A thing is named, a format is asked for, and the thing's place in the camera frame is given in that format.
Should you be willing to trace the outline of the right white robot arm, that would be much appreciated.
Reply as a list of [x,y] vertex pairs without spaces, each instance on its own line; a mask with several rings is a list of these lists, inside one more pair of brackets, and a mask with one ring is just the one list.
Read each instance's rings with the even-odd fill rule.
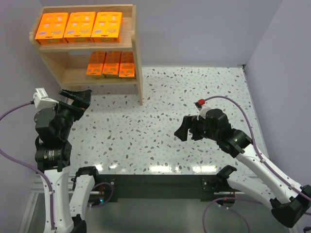
[[265,205],[275,219],[287,228],[292,228],[311,206],[311,187],[302,186],[277,168],[243,131],[232,128],[227,115],[220,109],[202,110],[198,116],[185,116],[174,135],[186,141],[211,139],[232,158],[247,166],[260,181],[238,172],[230,165],[216,175],[214,190],[225,185],[246,193]]

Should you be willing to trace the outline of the orange sponge box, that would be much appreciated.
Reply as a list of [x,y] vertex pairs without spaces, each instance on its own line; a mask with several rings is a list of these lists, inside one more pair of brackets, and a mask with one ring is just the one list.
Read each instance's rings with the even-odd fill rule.
[[118,77],[121,62],[121,51],[107,51],[102,74],[107,77]]
[[91,53],[89,63],[86,70],[86,75],[92,76],[98,79],[104,78],[103,67],[106,58],[106,51],[93,51]]
[[122,79],[135,79],[135,62],[132,51],[122,51],[119,77]]
[[66,44],[64,38],[68,13],[45,13],[42,15],[35,39],[41,45]]
[[64,38],[69,43],[93,43],[91,37],[96,12],[74,12],[69,16]]
[[98,12],[91,38],[96,43],[119,43],[121,25],[122,12]]

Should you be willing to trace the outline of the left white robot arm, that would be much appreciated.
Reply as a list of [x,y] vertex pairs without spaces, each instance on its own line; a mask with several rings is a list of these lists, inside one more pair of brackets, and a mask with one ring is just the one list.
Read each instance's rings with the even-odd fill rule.
[[73,179],[73,195],[69,195],[70,155],[68,140],[74,122],[81,119],[91,103],[91,90],[60,90],[70,103],[49,98],[44,88],[36,89],[33,99],[37,110],[34,116],[35,161],[42,179],[45,197],[46,233],[85,233],[86,208],[98,178],[94,166],[78,169]]

